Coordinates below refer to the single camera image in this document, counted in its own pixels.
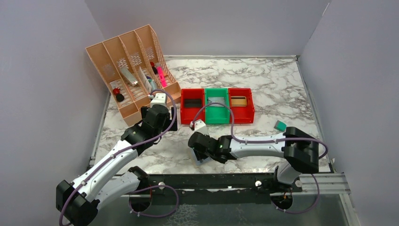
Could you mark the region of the gold credit card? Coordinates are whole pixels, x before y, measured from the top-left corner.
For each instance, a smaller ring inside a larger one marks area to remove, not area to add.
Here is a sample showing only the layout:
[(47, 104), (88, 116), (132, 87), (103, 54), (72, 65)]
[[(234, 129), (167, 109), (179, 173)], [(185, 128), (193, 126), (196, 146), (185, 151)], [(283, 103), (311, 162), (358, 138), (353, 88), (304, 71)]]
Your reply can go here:
[(245, 96), (231, 96), (232, 107), (246, 107), (247, 98)]

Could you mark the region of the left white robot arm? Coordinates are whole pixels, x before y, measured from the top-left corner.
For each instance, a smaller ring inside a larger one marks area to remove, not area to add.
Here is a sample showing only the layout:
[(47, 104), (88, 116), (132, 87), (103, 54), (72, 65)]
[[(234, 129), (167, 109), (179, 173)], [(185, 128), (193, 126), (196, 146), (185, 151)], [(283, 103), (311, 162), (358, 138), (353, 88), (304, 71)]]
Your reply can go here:
[(68, 220), (68, 225), (87, 226), (98, 211), (121, 195), (136, 190), (145, 172), (127, 172), (120, 180), (112, 177), (129, 162), (152, 147), (169, 131), (176, 130), (176, 102), (166, 91), (152, 93), (150, 107), (142, 120), (125, 130), (121, 139), (109, 153), (91, 169), (72, 182), (61, 181), (56, 187), (56, 208), (60, 211), (58, 223)]

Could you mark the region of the beige card holder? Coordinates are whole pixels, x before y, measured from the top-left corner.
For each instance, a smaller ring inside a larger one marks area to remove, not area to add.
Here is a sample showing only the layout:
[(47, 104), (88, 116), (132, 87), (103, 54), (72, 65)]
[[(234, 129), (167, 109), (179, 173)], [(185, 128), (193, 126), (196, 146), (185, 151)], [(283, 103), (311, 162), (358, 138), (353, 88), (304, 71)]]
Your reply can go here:
[(201, 154), (194, 149), (189, 150), (189, 155), (195, 166), (203, 165), (212, 160), (210, 157), (206, 156), (205, 154)]

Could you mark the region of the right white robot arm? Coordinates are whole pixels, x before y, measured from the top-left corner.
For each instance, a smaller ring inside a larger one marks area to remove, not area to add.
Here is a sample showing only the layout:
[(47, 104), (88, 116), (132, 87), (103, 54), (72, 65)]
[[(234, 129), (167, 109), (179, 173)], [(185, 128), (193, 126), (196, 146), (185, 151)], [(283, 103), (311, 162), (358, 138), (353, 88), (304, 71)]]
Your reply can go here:
[(291, 185), (301, 174), (319, 172), (319, 144), (317, 140), (296, 127), (288, 127), (285, 132), (268, 137), (221, 136), (218, 139), (209, 135), (202, 120), (190, 123), (193, 134), (188, 146), (200, 156), (219, 163), (245, 157), (279, 157), (284, 162), (275, 169), (277, 183)]

